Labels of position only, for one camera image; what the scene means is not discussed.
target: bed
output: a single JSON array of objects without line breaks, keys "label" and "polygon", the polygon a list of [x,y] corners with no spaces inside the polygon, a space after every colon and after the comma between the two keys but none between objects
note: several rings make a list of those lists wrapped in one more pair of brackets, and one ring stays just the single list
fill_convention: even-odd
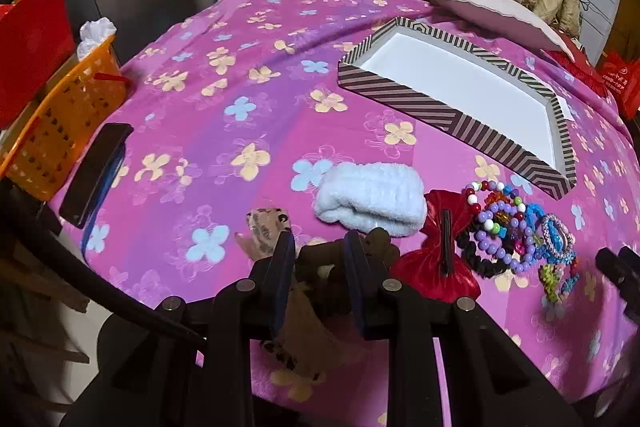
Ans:
[{"label": "bed", "polygon": [[[340,58],[396,16],[482,46],[563,96],[574,118],[577,185],[554,200],[465,143],[338,87]],[[535,271],[482,280],[479,302],[567,400],[612,375],[634,327],[593,259],[601,247],[638,251],[640,168],[612,98],[597,97],[543,52],[420,0],[220,0],[170,28],[123,74],[137,90],[108,121],[135,131],[86,250],[114,286],[150,307],[169,295],[215,295],[249,273],[234,234],[246,231],[250,209],[286,208],[298,246],[330,241],[345,230],[312,210],[326,170],[348,160],[402,162],[417,169],[425,192],[501,180],[564,220],[577,237],[581,277],[563,306],[546,302]],[[478,102],[487,102],[481,89]],[[81,231],[64,226],[79,244]],[[398,245],[407,252],[423,239]],[[358,356],[315,380],[253,345],[254,393],[350,425],[384,425],[386,346],[359,342],[348,322],[332,327]]]}]

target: pink pillow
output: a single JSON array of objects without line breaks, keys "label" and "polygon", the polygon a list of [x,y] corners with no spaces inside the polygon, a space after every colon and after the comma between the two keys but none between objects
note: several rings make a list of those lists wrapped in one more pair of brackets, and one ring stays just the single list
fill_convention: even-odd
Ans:
[{"label": "pink pillow", "polygon": [[514,0],[433,0],[459,17],[507,37],[525,48],[562,51],[574,56],[547,23]]}]

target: red satin bow hair clip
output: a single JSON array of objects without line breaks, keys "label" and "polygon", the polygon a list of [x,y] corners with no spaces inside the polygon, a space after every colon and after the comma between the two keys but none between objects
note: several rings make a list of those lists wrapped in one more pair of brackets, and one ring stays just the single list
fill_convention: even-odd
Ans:
[{"label": "red satin bow hair clip", "polygon": [[454,253],[454,238],[474,217],[471,206],[464,194],[448,190],[432,190],[424,197],[428,211],[420,231],[427,239],[419,250],[402,255],[389,274],[430,299],[444,302],[454,302],[460,297],[477,299],[478,281]]}]

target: plastic basket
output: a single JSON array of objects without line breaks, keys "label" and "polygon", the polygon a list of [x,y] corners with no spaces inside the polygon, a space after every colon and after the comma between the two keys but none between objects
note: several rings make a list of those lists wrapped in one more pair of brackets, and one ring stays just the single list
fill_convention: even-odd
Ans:
[{"label": "plastic basket", "polygon": [[127,96],[127,84],[99,80],[120,75],[111,51],[114,37],[79,62],[47,94],[11,149],[2,151],[0,176],[7,176],[40,201],[62,187],[98,126]]}]

